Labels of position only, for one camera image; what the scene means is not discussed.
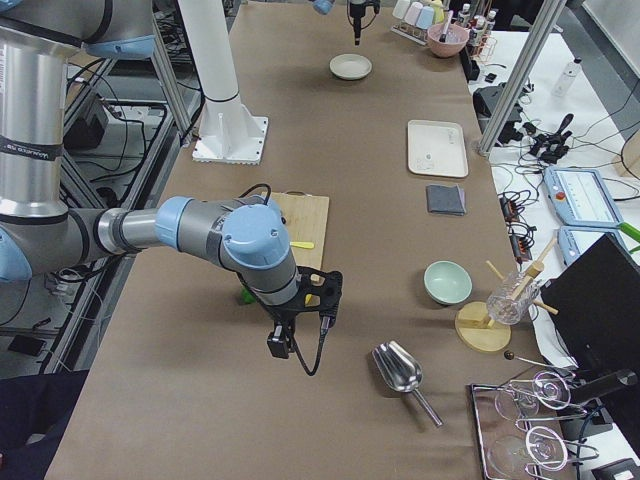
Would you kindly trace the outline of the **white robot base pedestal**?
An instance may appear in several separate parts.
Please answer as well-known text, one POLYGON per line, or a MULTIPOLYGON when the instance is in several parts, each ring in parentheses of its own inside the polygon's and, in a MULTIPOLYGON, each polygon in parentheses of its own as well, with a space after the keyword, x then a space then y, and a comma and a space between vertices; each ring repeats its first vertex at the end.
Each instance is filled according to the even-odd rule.
POLYGON ((193 159, 259 164, 269 120, 252 115, 241 100, 223 3, 178 5, 204 95, 193 159))

